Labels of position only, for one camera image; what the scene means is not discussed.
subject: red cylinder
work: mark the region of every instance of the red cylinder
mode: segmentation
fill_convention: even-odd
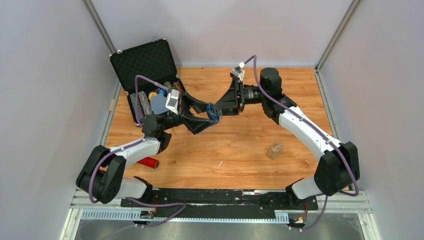
[[[151,157],[145,157],[141,159],[140,161],[138,161],[137,163],[143,164],[144,166],[151,167],[153,169],[159,166],[159,161]]]

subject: gray floor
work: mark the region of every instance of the gray floor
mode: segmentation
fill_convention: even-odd
[[[308,214],[312,224],[318,214]],[[129,221],[84,220],[80,223],[81,240],[364,240],[357,214],[328,213],[309,231],[295,232],[286,225],[272,223],[201,223],[167,222],[151,228],[130,228]]]

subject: metal frame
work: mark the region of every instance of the metal frame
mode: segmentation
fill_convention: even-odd
[[[328,43],[327,47],[324,50],[324,53],[322,54],[321,58],[318,61],[318,64],[315,66],[315,69],[319,72],[327,58],[330,55],[330,52],[333,50],[334,46],[336,45],[337,41],[339,40],[339,37],[342,35],[343,31],[345,30],[346,26],[348,25],[349,21],[351,20],[352,16],[354,15],[356,9],[358,8],[359,4],[362,0],[352,0],[350,3],[349,8],[347,9],[346,13],[344,14],[343,18],[341,19],[340,24],[338,25],[334,35],[332,36],[330,42]]]
[[[88,14],[90,15],[91,19],[94,22],[94,25],[97,28],[98,33],[100,34],[101,38],[103,39],[104,44],[107,47],[107,50],[110,54],[116,53],[117,50],[115,49],[111,38],[109,37],[108,33],[106,32],[105,27],[103,26],[102,21],[100,20],[99,15],[97,14],[96,8],[94,7],[91,0],[81,0],[84,4],[85,8],[87,9]]]
[[[91,0],[82,0],[84,5],[87,8],[88,13],[92,17],[94,24],[97,27],[101,37],[103,38],[104,43],[106,44],[110,53],[115,53],[116,49],[112,44],[105,28],[100,21],[99,16],[91,2]],[[322,57],[320,58],[318,64],[314,67],[315,77],[317,84],[322,96],[322,101],[325,106],[325,111],[328,116],[328,121],[331,126],[333,135],[338,138],[337,124],[335,123],[334,114],[332,107],[327,99],[327,91],[325,86],[322,83],[321,69],[324,66],[328,56],[330,55],[332,49],[337,43],[339,37],[343,33],[353,14],[355,13],[357,7],[359,6],[361,0],[352,0],[348,10],[346,11],[342,21],[340,22],[337,30],[335,31],[333,37],[328,43]],[[309,67],[309,66],[288,66],[288,67]],[[121,89],[121,84],[118,83],[116,86],[115,94],[111,102],[111,108],[109,109],[109,114],[104,126],[103,134],[99,139],[100,144],[106,142],[106,138],[109,132],[109,128],[112,122],[112,117],[115,112],[117,105],[117,100],[119,97]],[[284,192],[284,190],[255,190],[255,192]],[[309,211],[310,213],[320,213],[321,208],[324,204],[324,196],[318,196],[318,206],[319,210]],[[61,240],[73,240],[78,231],[78,225],[81,219],[103,219],[103,220],[129,220],[140,211],[153,211],[151,207],[121,207],[121,199],[115,198],[108,204],[92,204],[88,198],[86,192],[77,189],[73,197],[66,222],[64,224],[60,239]],[[219,223],[281,223],[285,219],[285,216],[289,214],[299,214],[303,211],[299,210],[279,210],[276,211],[275,219],[204,219],[204,218],[174,218],[173,221],[176,222],[219,222]],[[344,194],[337,193],[328,198],[327,207],[325,212],[327,214],[339,214],[339,213],[350,213],[357,214],[361,223],[362,233],[366,240],[379,240],[380,235],[374,220],[374,215],[372,213],[370,203],[368,202],[367,195],[364,191],[359,192],[359,196],[352,198]],[[162,218],[156,218],[153,221],[161,221]]]

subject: yellow object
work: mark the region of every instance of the yellow object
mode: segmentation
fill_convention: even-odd
[[[151,101],[153,96],[158,95],[156,92],[152,91],[149,95],[148,95],[148,100]]]

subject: blue tape roll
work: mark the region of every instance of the blue tape roll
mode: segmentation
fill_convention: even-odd
[[[222,112],[214,109],[214,105],[210,102],[206,105],[206,113],[210,120],[219,122],[223,116]]]

